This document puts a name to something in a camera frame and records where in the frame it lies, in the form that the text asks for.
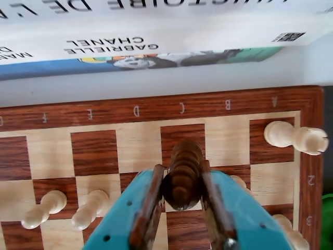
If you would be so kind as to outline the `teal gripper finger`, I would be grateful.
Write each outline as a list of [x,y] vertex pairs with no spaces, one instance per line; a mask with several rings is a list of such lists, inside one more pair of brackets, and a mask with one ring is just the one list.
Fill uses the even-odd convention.
[[152,249],[164,203],[161,164],[137,174],[83,249]]
[[294,249],[274,218],[229,175],[200,164],[201,205],[212,249]]

